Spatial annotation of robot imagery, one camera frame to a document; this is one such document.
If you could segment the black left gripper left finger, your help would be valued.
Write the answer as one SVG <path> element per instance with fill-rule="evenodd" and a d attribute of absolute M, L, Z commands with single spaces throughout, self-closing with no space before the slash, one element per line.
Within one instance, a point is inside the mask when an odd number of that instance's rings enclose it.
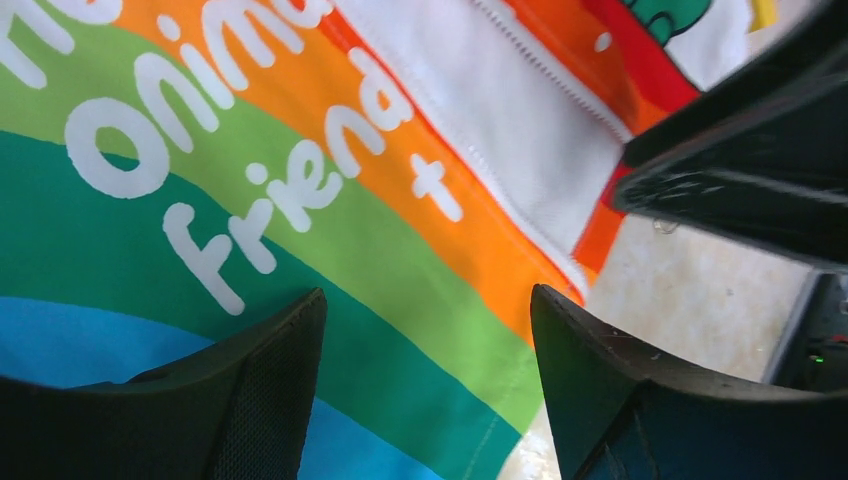
<path fill-rule="evenodd" d="M 320 289 L 124 383 L 3 378 L 5 479 L 293 479 L 327 318 Z"/>

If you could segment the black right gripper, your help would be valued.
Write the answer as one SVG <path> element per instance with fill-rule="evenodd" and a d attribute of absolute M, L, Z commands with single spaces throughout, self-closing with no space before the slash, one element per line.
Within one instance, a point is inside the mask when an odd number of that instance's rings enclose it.
<path fill-rule="evenodd" d="M 845 271 L 846 3 L 818 3 L 622 159 L 619 210 Z"/>

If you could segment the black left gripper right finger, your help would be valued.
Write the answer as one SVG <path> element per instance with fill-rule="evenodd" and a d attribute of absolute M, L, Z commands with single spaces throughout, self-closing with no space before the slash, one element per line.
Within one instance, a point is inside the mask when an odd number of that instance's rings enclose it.
<path fill-rule="evenodd" d="M 847 396 L 686 361 L 534 287 L 532 334 L 566 479 L 843 479 Z"/>

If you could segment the rainbow and white kids jacket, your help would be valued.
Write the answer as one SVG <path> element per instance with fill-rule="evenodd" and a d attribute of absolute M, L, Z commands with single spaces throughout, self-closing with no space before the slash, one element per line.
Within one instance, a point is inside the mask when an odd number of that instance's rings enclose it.
<path fill-rule="evenodd" d="M 623 145 L 772 1 L 5 1 L 1 381 L 124 383 L 320 289 L 293 479 L 495 479 Z"/>

